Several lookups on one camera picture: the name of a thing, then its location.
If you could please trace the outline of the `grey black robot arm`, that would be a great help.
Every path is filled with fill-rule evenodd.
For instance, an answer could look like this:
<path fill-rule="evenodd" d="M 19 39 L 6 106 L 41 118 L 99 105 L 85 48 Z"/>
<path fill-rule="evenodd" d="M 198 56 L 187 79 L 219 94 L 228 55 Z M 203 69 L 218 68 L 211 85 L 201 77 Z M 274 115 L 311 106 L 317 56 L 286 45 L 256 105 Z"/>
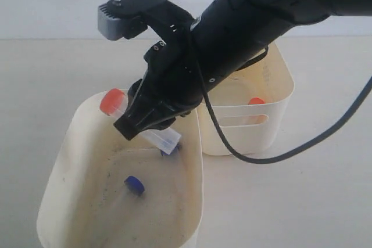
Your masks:
<path fill-rule="evenodd" d="M 126 139 L 165 129 L 258 52 L 296 26 L 330 16 L 370 16 L 371 0 L 214 0 L 197 18 L 168 0 L 109 5 L 126 34 L 152 27 L 164 47 L 145 55 L 147 70 L 115 127 Z"/>

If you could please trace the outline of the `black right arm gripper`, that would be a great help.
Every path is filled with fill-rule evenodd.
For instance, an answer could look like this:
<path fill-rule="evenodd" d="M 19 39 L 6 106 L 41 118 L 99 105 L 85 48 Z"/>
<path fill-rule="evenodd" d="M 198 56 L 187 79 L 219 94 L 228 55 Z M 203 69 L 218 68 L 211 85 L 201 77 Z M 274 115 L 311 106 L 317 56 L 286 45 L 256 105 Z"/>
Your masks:
<path fill-rule="evenodd" d="M 127 14 L 131 21 L 141 22 L 140 27 L 130 26 L 132 33 L 150 26 L 162 39 L 144 55 L 146 73 L 130 88 L 126 110 L 113 124 L 130 141 L 141 132 L 169 128 L 200 104 L 197 40 L 191 33 L 207 33 L 202 21 L 209 18 L 209 9 L 194 18 L 170 1 L 137 1 Z"/>

